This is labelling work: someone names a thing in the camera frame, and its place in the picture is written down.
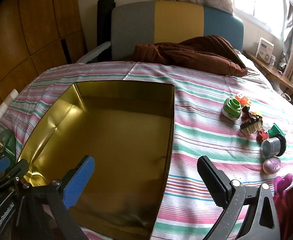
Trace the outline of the grey jar black lid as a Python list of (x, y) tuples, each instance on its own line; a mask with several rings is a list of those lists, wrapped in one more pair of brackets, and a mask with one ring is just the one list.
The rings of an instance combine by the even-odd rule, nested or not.
[(286, 151), (286, 139), (282, 134), (276, 134), (261, 144), (261, 153), (264, 158), (280, 157)]

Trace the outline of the red puzzle piece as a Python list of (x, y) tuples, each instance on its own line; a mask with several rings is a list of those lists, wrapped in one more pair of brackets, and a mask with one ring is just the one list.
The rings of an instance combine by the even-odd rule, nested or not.
[(259, 144), (262, 144), (262, 142), (264, 140), (268, 139), (268, 132), (266, 132), (264, 129), (261, 129), (258, 133), (257, 133), (257, 137), (256, 140)]

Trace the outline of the green flanged tube part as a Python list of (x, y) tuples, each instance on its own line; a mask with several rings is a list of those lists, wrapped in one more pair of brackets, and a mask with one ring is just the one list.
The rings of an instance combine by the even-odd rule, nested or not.
[(274, 123), (272, 127), (268, 130), (268, 136), (269, 138), (275, 137), (275, 135), (281, 134), (283, 137), (285, 136), (285, 133), (280, 129), (280, 127)]

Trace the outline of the brown cupcake toy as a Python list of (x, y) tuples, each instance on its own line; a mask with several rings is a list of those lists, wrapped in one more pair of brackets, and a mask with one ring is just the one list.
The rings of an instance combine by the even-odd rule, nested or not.
[(240, 129), (244, 135), (250, 136), (252, 133), (260, 131), (262, 129), (262, 124), (262, 117), (253, 115), (240, 125)]

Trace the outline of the green white plug-in device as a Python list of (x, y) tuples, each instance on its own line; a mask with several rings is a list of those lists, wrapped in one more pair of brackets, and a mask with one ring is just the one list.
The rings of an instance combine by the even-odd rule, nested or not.
[(241, 104), (235, 97), (226, 98), (222, 107), (222, 114), (230, 120), (237, 120), (241, 115)]

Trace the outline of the orange perforated block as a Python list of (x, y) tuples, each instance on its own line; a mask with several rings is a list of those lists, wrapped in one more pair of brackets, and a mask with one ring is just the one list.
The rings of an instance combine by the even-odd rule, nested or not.
[(235, 96), (236, 100), (238, 100), (238, 102), (240, 103), (240, 105), (242, 107), (244, 106), (251, 106), (252, 105), (252, 102), (251, 100), (249, 100), (249, 98), (247, 98), (244, 94), (242, 93), (238, 93), (236, 94)]

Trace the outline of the magenta ribbed cone toy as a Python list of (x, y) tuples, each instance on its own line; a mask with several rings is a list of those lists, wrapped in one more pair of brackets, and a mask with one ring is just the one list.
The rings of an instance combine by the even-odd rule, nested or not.
[(283, 177), (277, 176), (274, 180), (274, 192), (283, 195), (286, 189), (292, 184), (293, 174), (289, 173)]

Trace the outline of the red metal capsule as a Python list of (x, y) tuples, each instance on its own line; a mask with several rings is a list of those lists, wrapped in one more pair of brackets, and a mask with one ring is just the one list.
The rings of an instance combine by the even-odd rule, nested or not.
[(241, 114), (242, 114), (241, 118), (242, 118), (243, 121), (255, 116), (255, 114), (250, 111), (250, 106), (249, 105), (244, 105), (242, 107)]

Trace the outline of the striped bed sheet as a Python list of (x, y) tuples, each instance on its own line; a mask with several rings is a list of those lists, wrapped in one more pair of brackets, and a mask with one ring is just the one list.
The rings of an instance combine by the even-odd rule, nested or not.
[(240, 132), (240, 122), (222, 115), (226, 98), (242, 93), (262, 114), (265, 129), (273, 124), (285, 133), (287, 148), (280, 176), (293, 174), (293, 106), (250, 66), (245, 77), (227, 77), (196, 70), (135, 62), (71, 64), (52, 68), (33, 80), (0, 120), (0, 132), (14, 132), (20, 153), (49, 107), (73, 83), (91, 80), (141, 80), (175, 87), (175, 133), (168, 186), (152, 239), (202, 239), (217, 220), (217, 207), (196, 172), (196, 159), (208, 156), (230, 178), (248, 186), (272, 184), (262, 174), (255, 136)]

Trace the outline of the gold metal tin box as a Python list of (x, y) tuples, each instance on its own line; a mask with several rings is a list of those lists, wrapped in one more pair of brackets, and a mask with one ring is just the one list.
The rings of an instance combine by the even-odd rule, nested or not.
[(70, 208), (81, 225), (113, 239), (149, 239), (168, 179), (175, 88), (146, 81), (72, 84), (49, 108), (20, 157), (34, 186), (61, 179), (84, 156), (94, 172)]

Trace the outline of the wooden wardrobe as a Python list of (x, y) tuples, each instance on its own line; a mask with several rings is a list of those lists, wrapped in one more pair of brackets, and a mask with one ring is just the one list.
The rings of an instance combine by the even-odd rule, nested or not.
[(0, 0), (0, 105), (86, 51), (78, 0)]

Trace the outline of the wooden bedside shelf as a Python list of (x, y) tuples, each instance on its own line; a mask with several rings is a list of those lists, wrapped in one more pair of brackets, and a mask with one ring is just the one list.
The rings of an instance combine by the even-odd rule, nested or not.
[(257, 64), (258, 67), (266, 73), (266, 77), (269, 80), (277, 81), (280, 85), (286, 88), (286, 92), (288, 92), (290, 95), (293, 94), (293, 83), (291, 83), (287, 77), (279, 74), (277, 68), (264, 63), (264, 61), (261, 61), (260, 59), (257, 59), (253, 54), (247, 52), (246, 50), (243, 51), (243, 54), (254, 64)]

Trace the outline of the white product box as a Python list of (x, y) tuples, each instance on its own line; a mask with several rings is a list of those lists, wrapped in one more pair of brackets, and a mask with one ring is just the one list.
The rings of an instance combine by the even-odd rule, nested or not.
[(265, 63), (269, 63), (272, 53), (274, 49), (274, 44), (270, 41), (266, 40), (265, 38), (261, 37), (258, 43), (257, 52), (255, 57), (264, 61)]

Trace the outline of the brown quilted blanket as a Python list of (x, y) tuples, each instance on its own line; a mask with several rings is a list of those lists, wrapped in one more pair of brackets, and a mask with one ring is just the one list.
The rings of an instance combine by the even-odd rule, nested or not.
[(248, 72), (232, 45), (218, 35), (199, 36), (179, 43), (138, 44), (131, 59), (224, 76), (243, 77)]

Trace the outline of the black rolled mat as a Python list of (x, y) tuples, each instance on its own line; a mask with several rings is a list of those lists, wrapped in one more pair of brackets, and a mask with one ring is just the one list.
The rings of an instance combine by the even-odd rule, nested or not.
[(97, 3), (97, 46), (111, 40), (112, 10), (115, 0), (98, 0)]

